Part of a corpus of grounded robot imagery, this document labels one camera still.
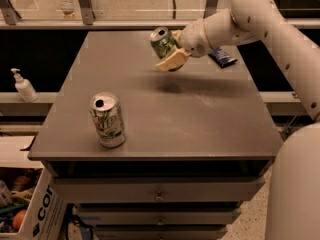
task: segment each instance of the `white box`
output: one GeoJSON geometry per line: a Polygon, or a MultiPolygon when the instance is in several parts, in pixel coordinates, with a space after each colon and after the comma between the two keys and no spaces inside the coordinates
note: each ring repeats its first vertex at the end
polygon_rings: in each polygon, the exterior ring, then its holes
{"type": "MultiPolygon", "coordinates": [[[[43,168],[40,162],[29,161],[28,147],[33,136],[0,138],[0,167],[43,168]]],[[[44,168],[18,233],[0,233],[7,240],[57,240],[66,203],[50,187],[52,176],[44,168]]]]}

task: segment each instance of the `soap dispenser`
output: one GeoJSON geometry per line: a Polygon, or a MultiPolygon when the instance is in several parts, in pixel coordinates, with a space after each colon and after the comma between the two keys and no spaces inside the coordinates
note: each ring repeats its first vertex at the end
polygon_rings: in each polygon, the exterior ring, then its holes
{"type": "Polygon", "coordinates": [[[39,94],[36,93],[28,79],[24,79],[19,73],[17,73],[19,71],[20,69],[17,68],[11,69],[16,80],[15,87],[25,102],[33,102],[38,98],[39,94]]]}

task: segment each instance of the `white bottle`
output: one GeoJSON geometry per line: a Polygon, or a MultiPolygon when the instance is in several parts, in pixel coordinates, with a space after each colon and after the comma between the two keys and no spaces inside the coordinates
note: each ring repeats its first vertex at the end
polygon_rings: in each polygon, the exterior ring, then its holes
{"type": "Polygon", "coordinates": [[[35,101],[38,98],[39,94],[36,93],[30,81],[28,79],[24,79],[20,74],[17,73],[20,71],[20,69],[13,68],[11,69],[11,71],[14,74],[13,76],[16,80],[15,87],[21,95],[22,99],[25,102],[35,101]]]}

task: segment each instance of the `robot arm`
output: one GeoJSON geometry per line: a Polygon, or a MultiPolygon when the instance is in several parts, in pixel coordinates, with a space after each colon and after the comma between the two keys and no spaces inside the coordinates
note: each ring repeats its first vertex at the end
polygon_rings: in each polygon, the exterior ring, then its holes
{"type": "Polygon", "coordinates": [[[183,51],[185,59],[174,63],[176,52],[169,53],[159,64],[162,70],[181,67],[188,56],[202,57],[222,45],[244,44],[253,37],[260,39],[310,117],[318,119],[320,49],[286,22],[273,0],[232,0],[231,10],[192,22],[176,36],[177,50],[183,51]]]}

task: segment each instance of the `desk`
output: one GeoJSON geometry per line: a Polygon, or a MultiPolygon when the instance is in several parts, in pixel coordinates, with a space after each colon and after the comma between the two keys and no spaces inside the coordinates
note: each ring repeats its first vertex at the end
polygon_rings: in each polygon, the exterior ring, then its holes
{"type": "Polygon", "coordinates": [[[219,239],[282,140],[236,47],[224,47],[239,60],[226,69],[203,57],[164,73],[150,33],[88,34],[29,159],[100,239],[219,239]],[[89,114],[105,91],[121,101],[127,132],[112,149],[89,114]]]}

